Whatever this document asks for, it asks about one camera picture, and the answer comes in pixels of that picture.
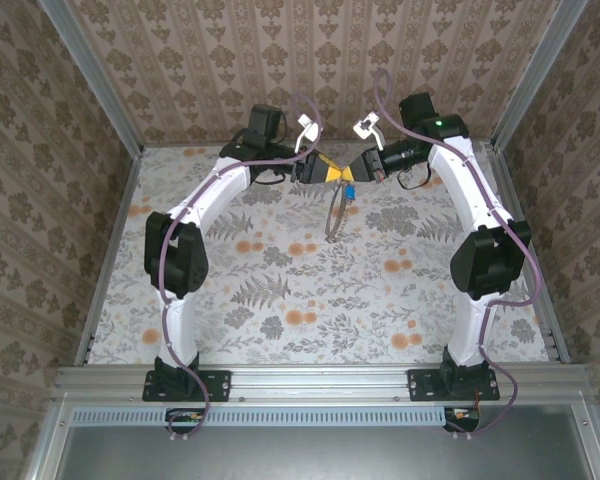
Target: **ventilation slots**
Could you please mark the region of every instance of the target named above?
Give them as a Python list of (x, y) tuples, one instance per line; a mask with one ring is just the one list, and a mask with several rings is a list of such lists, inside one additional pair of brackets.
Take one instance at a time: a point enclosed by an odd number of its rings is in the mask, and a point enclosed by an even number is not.
[[(165, 426), (165, 407), (81, 407), (71, 426)], [(348, 427), (444, 425), (443, 407), (383, 408), (245, 408), (212, 409), (206, 426), (212, 427)]]

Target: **floral tablecloth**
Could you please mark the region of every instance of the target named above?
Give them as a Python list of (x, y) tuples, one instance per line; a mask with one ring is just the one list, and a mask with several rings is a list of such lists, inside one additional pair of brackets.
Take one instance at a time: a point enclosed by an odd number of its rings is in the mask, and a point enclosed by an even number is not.
[[(342, 164), (361, 144), (327, 144)], [(160, 312), (143, 270), (144, 224), (209, 172), (219, 147), (147, 149), (106, 294), (90, 363), (152, 363)], [(487, 178), (491, 169), (479, 159)], [(416, 185), (426, 169), (409, 178)], [(356, 184), (335, 239), (325, 223), (335, 184), (252, 185), (211, 228), (210, 272), (194, 322), (204, 364), (437, 362), (455, 322), (449, 260), (462, 241), (435, 175), (414, 191), (395, 178)], [(516, 282), (514, 298), (526, 293)], [(546, 360), (530, 307), (499, 309), (489, 351), (501, 361)]]

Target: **blue object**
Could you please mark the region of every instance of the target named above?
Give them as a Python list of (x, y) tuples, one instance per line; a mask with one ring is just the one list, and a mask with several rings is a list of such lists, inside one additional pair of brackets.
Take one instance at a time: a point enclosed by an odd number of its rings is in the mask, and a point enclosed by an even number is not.
[(344, 194), (347, 197), (347, 200), (355, 200), (356, 199), (356, 187), (353, 185), (347, 185), (344, 187)]

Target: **wall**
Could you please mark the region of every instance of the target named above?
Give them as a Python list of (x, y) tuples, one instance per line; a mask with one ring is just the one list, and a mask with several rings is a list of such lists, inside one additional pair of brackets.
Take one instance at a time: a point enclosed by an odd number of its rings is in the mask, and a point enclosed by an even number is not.
[(600, 400), (600, 0), (505, 151), (558, 319)]
[(130, 167), (35, 1), (0, 1), (0, 479), (73, 363)]
[(429, 91), (441, 112), (489, 136), (558, 2), (69, 3), (144, 142), (165, 144), (226, 141), (251, 105), (288, 109), (296, 91), (317, 101), (326, 137), (353, 138), (379, 66), (396, 100)]

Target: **black base bracket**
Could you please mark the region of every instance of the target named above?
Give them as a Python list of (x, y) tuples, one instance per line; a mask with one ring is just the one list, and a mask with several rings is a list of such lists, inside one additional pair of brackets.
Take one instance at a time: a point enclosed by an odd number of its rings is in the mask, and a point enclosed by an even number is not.
[(458, 366), (446, 347), (440, 367), (407, 370), (407, 381), (412, 402), (500, 400), (496, 374), (487, 362)]
[[(212, 402), (228, 402), (231, 393), (231, 371), (198, 370), (198, 359), (189, 368), (195, 371), (207, 387)], [(154, 370), (147, 373), (142, 391), (145, 402), (204, 402), (202, 390), (181, 368), (165, 364), (156, 357)]]

